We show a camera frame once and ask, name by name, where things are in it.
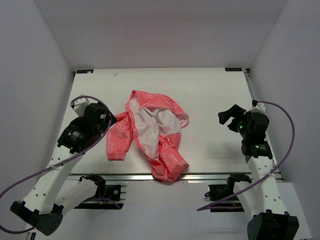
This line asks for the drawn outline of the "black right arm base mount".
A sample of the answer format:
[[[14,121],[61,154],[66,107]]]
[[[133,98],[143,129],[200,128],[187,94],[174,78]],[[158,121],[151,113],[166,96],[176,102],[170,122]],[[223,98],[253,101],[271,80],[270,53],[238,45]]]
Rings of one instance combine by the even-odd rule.
[[[232,173],[226,181],[226,184],[210,184],[209,191],[204,194],[204,197],[211,202],[218,201],[234,193],[235,183],[247,182],[252,183],[250,177],[246,174]],[[223,212],[244,212],[239,199],[234,196],[228,202],[222,202],[210,209],[211,213]]]

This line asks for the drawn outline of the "blue right table label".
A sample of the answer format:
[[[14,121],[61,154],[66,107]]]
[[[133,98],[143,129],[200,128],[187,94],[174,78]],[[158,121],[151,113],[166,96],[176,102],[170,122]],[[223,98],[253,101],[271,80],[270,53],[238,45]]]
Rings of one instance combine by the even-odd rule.
[[[224,70],[226,72],[242,72],[242,68],[241,67],[225,67]]]

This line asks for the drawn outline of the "blue left table label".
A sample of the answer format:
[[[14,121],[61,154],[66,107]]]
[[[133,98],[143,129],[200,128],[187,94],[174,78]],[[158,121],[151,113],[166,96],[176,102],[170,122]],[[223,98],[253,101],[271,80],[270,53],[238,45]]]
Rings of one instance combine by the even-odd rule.
[[[93,69],[78,69],[76,74],[92,74],[93,72]]]

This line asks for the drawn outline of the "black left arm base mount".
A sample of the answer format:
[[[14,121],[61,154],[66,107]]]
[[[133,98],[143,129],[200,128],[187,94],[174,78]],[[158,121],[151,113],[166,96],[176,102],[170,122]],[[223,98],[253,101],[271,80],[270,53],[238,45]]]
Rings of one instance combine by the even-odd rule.
[[[84,200],[74,209],[84,210],[121,210],[126,199],[127,186],[118,183],[107,183],[106,180],[97,174],[81,176],[78,183],[83,180],[90,180],[97,186],[95,195]]]

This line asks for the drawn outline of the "blue table label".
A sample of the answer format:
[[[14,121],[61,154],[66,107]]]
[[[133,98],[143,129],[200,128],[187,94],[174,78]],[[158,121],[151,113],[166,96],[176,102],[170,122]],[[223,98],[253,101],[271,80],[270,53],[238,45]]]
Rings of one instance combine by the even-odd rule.
[[[93,69],[78,69],[76,74],[92,74],[93,72]]]
[[[225,67],[224,70],[226,72],[242,72],[242,68],[241,67]]]

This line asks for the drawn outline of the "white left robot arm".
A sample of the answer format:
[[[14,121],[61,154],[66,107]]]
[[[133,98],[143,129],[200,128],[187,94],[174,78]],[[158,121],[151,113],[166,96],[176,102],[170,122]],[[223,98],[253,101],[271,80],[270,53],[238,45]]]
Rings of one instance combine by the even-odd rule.
[[[84,201],[99,200],[106,195],[106,181],[97,174],[82,176],[76,186],[58,196],[72,169],[85,152],[101,139],[116,118],[101,103],[86,103],[77,111],[78,117],[70,122],[57,140],[48,172],[44,173],[31,192],[10,207],[27,224],[50,236],[74,207]]]

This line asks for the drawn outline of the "pink hooded children's jacket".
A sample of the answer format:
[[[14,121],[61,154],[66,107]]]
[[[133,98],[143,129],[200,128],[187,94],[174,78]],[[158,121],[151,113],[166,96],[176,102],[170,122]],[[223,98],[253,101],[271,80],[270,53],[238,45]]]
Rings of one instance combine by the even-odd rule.
[[[178,150],[189,116],[172,98],[133,90],[125,112],[115,117],[117,122],[106,134],[108,160],[124,160],[135,142],[146,156],[151,174],[160,181],[174,182],[189,168]]]

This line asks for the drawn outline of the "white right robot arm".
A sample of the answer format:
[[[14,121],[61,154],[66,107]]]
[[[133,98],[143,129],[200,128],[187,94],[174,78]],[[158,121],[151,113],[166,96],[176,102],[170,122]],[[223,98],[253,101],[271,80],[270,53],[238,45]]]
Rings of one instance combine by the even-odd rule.
[[[225,192],[229,198],[238,199],[248,215],[248,239],[292,240],[300,224],[285,207],[272,171],[273,154],[266,136],[270,120],[265,110],[263,103],[249,110],[235,104],[218,113],[220,124],[230,120],[229,130],[241,135],[241,152],[252,176],[248,179],[246,175],[232,174]]]

